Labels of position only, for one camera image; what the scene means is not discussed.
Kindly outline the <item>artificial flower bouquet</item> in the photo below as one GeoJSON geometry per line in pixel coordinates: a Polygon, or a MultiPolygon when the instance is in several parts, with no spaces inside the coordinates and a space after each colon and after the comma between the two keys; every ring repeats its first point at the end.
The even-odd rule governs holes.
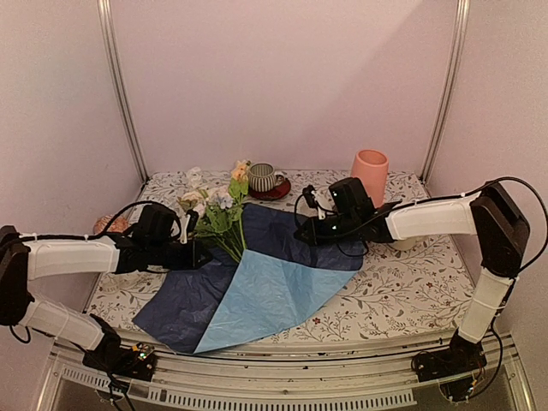
{"type": "Polygon", "coordinates": [[[193,232],[208,244],[225,251],[235,262],[240,262],[247,242],[243,231],[243,211],[249,191],[248,171],[251,162],[238,160],[230,172],[229,182],[207,188],[200,168],[186,172],[191,190],[177,198],[185,213],[198,214],[193,232]]]}

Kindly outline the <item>blue wrapping paper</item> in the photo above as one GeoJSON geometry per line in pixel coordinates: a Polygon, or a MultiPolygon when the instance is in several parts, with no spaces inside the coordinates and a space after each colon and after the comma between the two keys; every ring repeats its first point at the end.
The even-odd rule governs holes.
{"type": "Polygon", "coordinates": [[[365,248],[360,241],[310,247],[293,237],[302,219],[247,205],[241,262],[214,248],[199,269],[168,273],[134,324],[176,352],[198,354],[305,322],[361,269],[365,248]]]}

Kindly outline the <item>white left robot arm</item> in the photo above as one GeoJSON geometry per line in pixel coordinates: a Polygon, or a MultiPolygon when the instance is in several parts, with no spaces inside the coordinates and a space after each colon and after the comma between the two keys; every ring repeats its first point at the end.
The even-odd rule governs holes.
{"type": "Polygon", "coordinates": [[[199,218],[196,211],[179,218],[158,202],[144,201],[142,207],[138,221],[122,232],[104,227],[95,235],[23,235],[12,225],[3,226],[2,326],[61,337],[93,353],[108,371],[121,371],[127,353],[104,320],[32,295],[28,284],[72,274],[191,271],[211,261],[211,253],[191,234],[199,218]]]}

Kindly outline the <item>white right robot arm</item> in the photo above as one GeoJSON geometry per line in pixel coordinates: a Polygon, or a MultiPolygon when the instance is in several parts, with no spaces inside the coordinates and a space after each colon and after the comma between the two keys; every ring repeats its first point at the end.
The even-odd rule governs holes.
{"type": "Polygon", "coordinates": [[[328,188],[333,206],[311,185],[301,200],[316,216],[296,220],[295,239],[309,246],[346,240],[395,244],[420,237],[450,235],[460,253],[474,252],[465,266],[479,267],[474,291],[462,321],[443,355],[443,366],[460,373],[474,362],[480,342],[508,301],[531,232],[524,213],[504,188],[506,178],[490,180],[463,194],[390,202],[375,206],[360,180],[347,177],[328,188]]]}

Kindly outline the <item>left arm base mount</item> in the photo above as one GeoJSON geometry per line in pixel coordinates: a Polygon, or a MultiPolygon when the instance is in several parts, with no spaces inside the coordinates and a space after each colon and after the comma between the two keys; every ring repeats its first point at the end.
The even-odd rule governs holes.
{"type": "Polygon", "coordinates": [[[82,364],[112,376],[151,382],[158,357],[152,346],[138,342],[130,348],[119,340],[101,341],[94,350],[84,353],[82,364]]]}

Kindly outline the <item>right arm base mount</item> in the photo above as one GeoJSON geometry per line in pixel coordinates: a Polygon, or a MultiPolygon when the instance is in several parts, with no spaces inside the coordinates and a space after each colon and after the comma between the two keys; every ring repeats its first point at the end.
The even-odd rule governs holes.
{"type": "Polygon", "coordinates": [[[442,396],[450,402],[465,402],[478,387],[487,364],[480,349],[471,354],[450,348],[420,351],[411,360],[411,369],[420,382],[450,378],[439,385],[442,396]]]}

